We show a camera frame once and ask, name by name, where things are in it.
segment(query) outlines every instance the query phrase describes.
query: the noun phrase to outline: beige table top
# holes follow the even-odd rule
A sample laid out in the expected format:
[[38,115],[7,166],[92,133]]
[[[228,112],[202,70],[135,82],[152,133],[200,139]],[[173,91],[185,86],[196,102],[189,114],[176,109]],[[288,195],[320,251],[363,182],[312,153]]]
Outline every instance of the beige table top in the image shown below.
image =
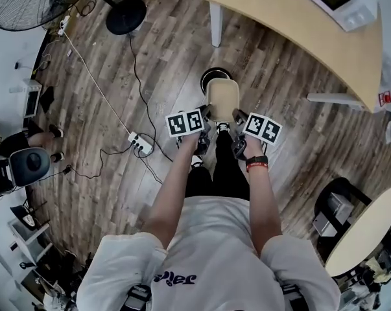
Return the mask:
[[325,269],[335,277],[356,267],[381,242],[391,227],[391,188],[373,200],[339,240]]
[[311,0],[207,1],[252,18],[293,41],[335,73],[373,111],[383,55],[379,9],[374,23],[344,32]]

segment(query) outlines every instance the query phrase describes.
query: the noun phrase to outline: fan base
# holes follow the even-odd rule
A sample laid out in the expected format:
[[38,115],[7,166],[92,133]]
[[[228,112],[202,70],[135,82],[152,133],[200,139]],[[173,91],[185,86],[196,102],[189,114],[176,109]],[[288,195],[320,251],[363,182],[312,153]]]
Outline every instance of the fan base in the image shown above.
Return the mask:
[[140,26],[145,16],[146,5],[142,0],[122,0],[109,11],[106,26],[112,34],[128,34]]

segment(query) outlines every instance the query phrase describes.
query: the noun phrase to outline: red wristband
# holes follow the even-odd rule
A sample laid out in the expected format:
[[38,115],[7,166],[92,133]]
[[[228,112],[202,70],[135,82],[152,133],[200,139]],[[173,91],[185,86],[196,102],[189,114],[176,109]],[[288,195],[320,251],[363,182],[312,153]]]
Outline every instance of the red wristband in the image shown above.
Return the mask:
[[268,168],[268,165],[266,163],[249,163],[246,167],[247,169],[247,172],[249,171],[250,168],[254,167],[254,166],[263,166],[265,168]]

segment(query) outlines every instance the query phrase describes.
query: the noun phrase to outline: round table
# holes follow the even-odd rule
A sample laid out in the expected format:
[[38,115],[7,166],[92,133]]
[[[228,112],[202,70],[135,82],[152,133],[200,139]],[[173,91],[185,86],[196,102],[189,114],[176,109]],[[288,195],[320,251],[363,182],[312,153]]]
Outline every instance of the round table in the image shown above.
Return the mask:
[[326,260],[332,277],[362,262],[381,242],[391,226],[391,188],[373,200],[342,235]]

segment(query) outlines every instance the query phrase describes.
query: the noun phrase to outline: hand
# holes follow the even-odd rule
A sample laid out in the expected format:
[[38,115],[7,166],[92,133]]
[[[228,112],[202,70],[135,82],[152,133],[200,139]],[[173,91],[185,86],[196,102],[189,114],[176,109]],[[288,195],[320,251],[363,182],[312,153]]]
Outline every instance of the hand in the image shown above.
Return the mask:
[[263,156],[264,154],[261,146],[261,141],[250,135],[245,135],[245,137],[246,137],[247,146],[244,149],[244,156],[247,159],[250,159],[251,157]]
[[201,136],[201,132],[192,133],[191,135],[186,135],[182,137],[182,145],[189,146],[195,152],[198,147],[198,139]]

